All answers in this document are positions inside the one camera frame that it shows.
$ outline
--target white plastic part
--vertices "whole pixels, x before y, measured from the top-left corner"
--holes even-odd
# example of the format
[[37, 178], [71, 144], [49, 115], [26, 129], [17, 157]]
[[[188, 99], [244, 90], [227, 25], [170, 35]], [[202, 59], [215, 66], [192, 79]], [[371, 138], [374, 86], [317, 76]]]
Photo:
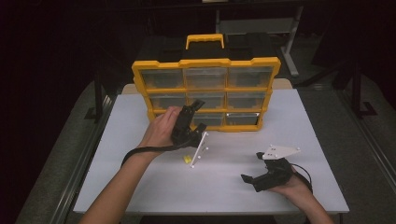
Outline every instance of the white plastic part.
[[192, 158], [192, 161], [191, 161], [191, 165], [190, 165], [191, 168], [194, 168], [195, 163], [198, 162], [198, 160], [202, 158], [202, 155], [204, 154], [204, 152], [206, 150], [209, 150], [209, 147], [207, 147], [205, 145], [205, 138], [207, 136], [209, 136], [209, 133], [207, 133], [207, 132], [202, 133], [201, 142], [199, 143], [198, 148], [195, 151], [194, 157]]
[[300, 152], [299, 147], [281, 147], [270, 145], [262, 155], [263, 160], [279, 160]]

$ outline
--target handle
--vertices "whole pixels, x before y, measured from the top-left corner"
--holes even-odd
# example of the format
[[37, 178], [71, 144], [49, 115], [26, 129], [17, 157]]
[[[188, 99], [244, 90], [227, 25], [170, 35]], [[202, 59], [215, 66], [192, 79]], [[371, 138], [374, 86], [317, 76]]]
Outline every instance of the handle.
[[201, 41], [220, 41], [221, 48], [224, 49], [224, 40], [222, 34], [213, 35], [188, 35], [186, 49], [189, 49], [190, 42], [201, 42]]

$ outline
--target tool box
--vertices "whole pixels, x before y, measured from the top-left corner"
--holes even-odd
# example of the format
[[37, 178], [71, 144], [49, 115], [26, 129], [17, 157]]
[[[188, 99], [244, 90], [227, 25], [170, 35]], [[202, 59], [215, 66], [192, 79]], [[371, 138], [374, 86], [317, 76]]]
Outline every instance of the tool box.
[[280, 67], [268, 34], [148, 37], [132, 65], [134, 84], [155, 119], [170, 105], [205, 102], [195, 113], [208, 130], [258, 131]]

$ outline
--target plastic compartment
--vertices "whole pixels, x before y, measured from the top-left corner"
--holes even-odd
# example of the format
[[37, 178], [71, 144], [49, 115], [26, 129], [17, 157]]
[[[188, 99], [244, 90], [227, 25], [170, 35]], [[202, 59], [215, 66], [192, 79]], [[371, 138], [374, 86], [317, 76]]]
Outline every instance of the plastic compartment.
[[205, 104], [201, 108], [222, 109], [224, 107], [224, 92], [190, 92], [187, 93], [188, 104], [195, 100], [202, 100]]
[[262, 108], [262, 102], [265, 92], [228, 92], [227, 108], [229, 109], [247, 109]]
[[221, 126], [222, 121], [222, 113], [196, 113], [192, 119], [192, 122], [195, 126], [198, 126], [200, 123], [203, 123], [207, 126]]
[[166, 109], [171, 105], [183, 106], [186, 104], [185, 93], [158, 93], [150, 94], [148, 97], [153, 109]]
[[224, 67], [186, 68], [186, 85], [190, 90], [221, 90], [225, 88]]
[[225, 120], [227, 125], [256, 125], [260, 113], [227, 113]]
[[228, 87], [268, 87], [272, 66], [231, 67], [228, 75]]
[[140, 70], [147, 89], [182, 88], [183, 74], [181, 69], [147, 69]]

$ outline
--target white table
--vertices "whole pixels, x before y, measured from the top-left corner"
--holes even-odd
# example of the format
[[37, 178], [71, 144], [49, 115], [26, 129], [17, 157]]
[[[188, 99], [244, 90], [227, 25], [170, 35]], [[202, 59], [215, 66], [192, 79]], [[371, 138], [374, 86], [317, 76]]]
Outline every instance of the white table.
[[[120, 95], [84, 181], [75, 212], [87, 211], [119, 170], [124, 155], [143, 136], [149, 120], [138, 94]], [[287, 157], [312, 176], [314, 194], [329, 213], [346, 213], [348, 206], [334, 179], [296, 90], [274, 90], [259, 132], [209, 132], [210, 147], [190, 168], [182, 157], [194, 148], [166, 152], [149, 166], [127, 213], [138, 215], [265, 215], [298, 212], [287, 199], [270, 191], [256, 192], [241, 174], [256, 177], [267, 171], [256, 152], [269, 145], [299, 147]], [[302, 175], [304, 171], [296, 168]]]

